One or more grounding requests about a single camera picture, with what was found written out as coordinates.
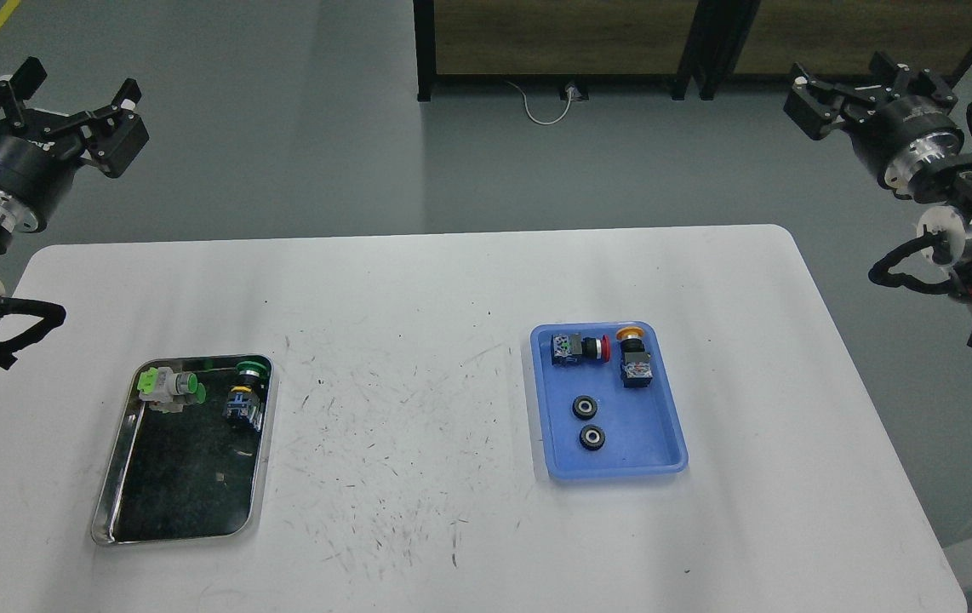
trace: small black wheel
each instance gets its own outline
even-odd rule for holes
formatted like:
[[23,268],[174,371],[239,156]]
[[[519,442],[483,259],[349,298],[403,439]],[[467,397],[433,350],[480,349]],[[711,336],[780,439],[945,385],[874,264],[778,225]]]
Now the small black wheel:
[[573,399],[573,415],[578,416],[580,419],[591,419],[596,416],[596,409],[599,408],[599,404],[596,403],[596,399],[592,396],[578,396]]
[[603,442],[607,441],[607,435],[603,434],[599,426],[584,426],[580,429],[580,445],[585,450],[595,451],[603,447]]

